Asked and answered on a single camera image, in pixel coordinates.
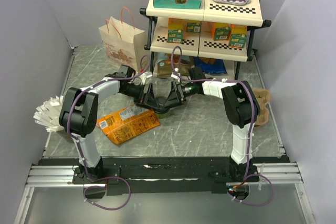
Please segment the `green paper coffee cup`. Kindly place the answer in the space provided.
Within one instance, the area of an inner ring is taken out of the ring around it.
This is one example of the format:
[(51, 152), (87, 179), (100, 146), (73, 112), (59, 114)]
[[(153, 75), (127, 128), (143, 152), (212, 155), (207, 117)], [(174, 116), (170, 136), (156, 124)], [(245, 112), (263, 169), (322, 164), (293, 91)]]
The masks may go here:
[(165, 113), (155, 113), (158, 119), (164, 119), (169, 115), (169, 112)]

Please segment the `brown chips bag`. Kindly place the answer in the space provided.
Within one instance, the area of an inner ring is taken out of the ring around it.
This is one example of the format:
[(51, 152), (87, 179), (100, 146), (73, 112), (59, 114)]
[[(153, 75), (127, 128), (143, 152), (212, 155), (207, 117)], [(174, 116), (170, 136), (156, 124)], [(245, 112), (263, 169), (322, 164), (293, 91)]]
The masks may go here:
[[(193, 65), (193, 59), (190, 56), (173, 56), (173, 66), (182, 76), (188, 76), (188, 70)], [(156, 76), (159, 78), (170, 78), (172, 74), (171, 54), (157, 53)]]

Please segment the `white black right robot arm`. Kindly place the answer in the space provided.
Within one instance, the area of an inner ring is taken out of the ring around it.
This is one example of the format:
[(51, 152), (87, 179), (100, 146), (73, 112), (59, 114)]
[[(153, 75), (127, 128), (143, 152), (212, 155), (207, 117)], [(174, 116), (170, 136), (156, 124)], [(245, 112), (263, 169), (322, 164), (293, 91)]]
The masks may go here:
[(246, 81), (228, 81), (226, 79), (206, 79), (201, 67), (189, 70), (190, 80), (185, 80), (174, 69), (173, 78), (179, 82), (172, 82), (171, 92), (163, 103), (165, 109), (179, 106), (185, 98), (194, 94), (221, 98), (224, 102), (228, 120), (233, 126), (233, 149), (230, 155), (234, 162), (229, 168), (229, 175), (235, 181), (241, 181), (249, 176), (250, 161), (252, 159), (251, 141), (253, 128), (260, 107), (251, 87)]

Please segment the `brown cardboard cup carrier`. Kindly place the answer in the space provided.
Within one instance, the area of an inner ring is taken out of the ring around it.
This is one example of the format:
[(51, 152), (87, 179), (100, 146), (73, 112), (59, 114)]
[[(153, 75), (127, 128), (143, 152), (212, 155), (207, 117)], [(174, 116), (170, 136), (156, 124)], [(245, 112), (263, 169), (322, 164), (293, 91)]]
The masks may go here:
[(267, 89), (253, 89), (253, 93), (260, 106), (260, 114), (257, 116), (255, 127), (265, 125), (269, 120), (269, 110), (267, 105), (270, 102), (271, 93)]

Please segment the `white Cream Bear paper bag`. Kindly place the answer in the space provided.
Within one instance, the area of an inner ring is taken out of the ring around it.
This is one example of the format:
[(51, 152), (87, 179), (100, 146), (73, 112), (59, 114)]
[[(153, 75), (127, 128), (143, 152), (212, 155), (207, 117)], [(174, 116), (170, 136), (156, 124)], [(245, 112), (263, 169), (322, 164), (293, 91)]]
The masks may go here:
[(120, 19), (111, 16), (105, 25), (99, 27), (99, 33), (113, 66), (127, 65), (139, 72), (150, 62), (148, 51), (144, 49), (146, 31), (138, 29), (134, 21), (129, 25), (123, 21), (122, 15)]

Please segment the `black plastic cup lid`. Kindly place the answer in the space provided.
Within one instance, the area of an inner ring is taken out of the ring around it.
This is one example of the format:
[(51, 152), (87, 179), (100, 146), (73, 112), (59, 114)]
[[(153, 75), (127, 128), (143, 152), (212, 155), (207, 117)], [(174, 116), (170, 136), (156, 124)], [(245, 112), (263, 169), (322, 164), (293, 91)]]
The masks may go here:
[(168, 106), (165, 106), (166, 97), (158, 96), (155, 98), (155, 100), (157, 102), (157, 107), (153, 109), (153, 111), (158, 114), (168, 113), (170, 108)]

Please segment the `blue chips bag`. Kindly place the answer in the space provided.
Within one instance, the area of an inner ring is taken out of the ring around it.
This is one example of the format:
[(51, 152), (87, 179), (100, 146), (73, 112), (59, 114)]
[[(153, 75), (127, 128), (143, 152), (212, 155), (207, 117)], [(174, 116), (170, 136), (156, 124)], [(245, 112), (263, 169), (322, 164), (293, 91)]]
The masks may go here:
[(195, 57), (194, 65), (200, 67), (202, 72), (206, 74), (227, 74), (225, 64), (220, 59)]

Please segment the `cream black three-tier shelf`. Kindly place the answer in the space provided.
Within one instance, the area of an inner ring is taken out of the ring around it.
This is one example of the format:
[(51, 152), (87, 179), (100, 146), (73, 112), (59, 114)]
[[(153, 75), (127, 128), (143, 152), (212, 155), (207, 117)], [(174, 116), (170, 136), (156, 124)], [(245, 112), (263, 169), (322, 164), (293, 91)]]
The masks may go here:
[[(168, 9), (155, 8), (153, 0), (149, 0), (147, 7), (140, 9), (140, 14), (149, 19), (148, 40), (144, 47), (153, 55), (159, 52), (170, 54), (175, 44), (167, 42), (168, 19), (201, 21), (199, 33), (184, 32), (180, 43), (183, 54), (222, 60), (227, 71), (224, 77), (237, 80), (241, 63), (253, 59), (255, 30), (271, 26), (271, 21), (262, 17), (260, 1), (250, 0), (249, 4), (239, 7), (202, 0), (200, 9)], [(210, 22), (245, 25), (249, 33), (247, 44), (238, 49), (230, 47), (228, 40), (214, 41)]]

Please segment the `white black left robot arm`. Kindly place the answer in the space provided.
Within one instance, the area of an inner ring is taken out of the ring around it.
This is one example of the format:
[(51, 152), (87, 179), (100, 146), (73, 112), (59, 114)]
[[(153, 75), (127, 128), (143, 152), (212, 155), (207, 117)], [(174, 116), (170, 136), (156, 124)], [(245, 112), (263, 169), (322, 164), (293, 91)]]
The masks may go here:
[(70, 88), (64, 98), (59, 124), (72, 138), (78, 155), (79, 168), (75, 173), (92, 183), (103, 179), (119, 178), (117, 169), (104, 168), (93, 131), (98, 127), (115, 145), (122, 144), (152, 128), (160, 125), (152, 110), (136, 105), (113, 112), (101, 119), (97, 118), (98, 105), (101, 101), (123, 93), (138, 97), (141, 88), (132, 80), (135, 70), (122, 65), (118, 72), (107, 75), (101, 81), (86, 88)]

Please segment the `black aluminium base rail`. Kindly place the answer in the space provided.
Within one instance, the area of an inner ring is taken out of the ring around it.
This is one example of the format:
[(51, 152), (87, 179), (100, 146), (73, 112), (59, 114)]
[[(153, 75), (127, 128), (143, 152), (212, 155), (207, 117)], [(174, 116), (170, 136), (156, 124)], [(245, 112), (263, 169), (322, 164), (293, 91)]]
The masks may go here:
[(257, 157), (237, 165), (229, 157), (113, 157), (103, 159), (103, 180), (90, 180), (76, 158), (43, 158), (30, 169), (26, 187), (78, 187), (89, 199), (140, 193), (225, 194), (232, 186), (301, 184), (287, 156)]

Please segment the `white paper straws bundle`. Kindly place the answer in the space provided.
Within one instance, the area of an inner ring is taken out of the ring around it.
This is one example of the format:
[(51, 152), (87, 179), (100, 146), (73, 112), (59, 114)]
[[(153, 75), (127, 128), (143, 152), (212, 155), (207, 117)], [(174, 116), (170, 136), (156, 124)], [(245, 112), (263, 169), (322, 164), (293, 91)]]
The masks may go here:
[(59, 123), (63, 100), (63, 95), (55, 96), (38, 106), (33, 116), (35, 123), (44, 126), (49, 133), (63, 130), (64, 127)]

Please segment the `orange green snack box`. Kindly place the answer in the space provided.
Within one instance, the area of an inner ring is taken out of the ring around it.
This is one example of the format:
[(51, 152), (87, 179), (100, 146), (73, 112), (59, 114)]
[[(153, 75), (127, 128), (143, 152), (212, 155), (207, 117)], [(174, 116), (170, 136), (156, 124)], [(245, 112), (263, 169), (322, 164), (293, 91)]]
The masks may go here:
[(187, 20), (186, 21), (186, 31), (188, 33), (200, 33), (202, 27), (202, 22), (197, 20)]
[(167, 42), (181, 44), (183, 40), (184, 24), (182, 19), (169, 18)]
[(231, 24), (209, 22), (208, 25), (214, 41), (229, 40), (231, 34)]
[(231, 24), (229, 47), (242, 49), (247, 41), (247, 26)]

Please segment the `orange chips bag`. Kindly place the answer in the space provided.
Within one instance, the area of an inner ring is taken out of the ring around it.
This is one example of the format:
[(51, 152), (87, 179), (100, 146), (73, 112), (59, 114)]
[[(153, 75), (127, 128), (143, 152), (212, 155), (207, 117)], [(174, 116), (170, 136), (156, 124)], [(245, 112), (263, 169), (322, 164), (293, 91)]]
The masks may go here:
[(152, 110), (136, 105), (108, 114), (97, 121), (97, 127), (115, 145), (159, 125), (160, 121)]

